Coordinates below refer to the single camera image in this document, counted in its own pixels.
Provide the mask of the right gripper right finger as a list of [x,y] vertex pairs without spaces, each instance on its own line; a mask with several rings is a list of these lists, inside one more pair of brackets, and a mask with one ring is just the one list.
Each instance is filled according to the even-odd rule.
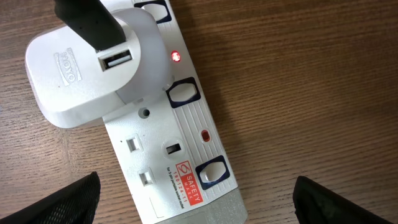
[[293,202],[300,224],[392,224],[305,176],[297,177]]

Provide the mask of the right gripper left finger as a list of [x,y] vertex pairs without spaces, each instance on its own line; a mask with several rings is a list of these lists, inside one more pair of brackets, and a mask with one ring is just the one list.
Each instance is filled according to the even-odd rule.
[[100,200],[101,184],[96,172],[52,193],[1,223],[92,224]]

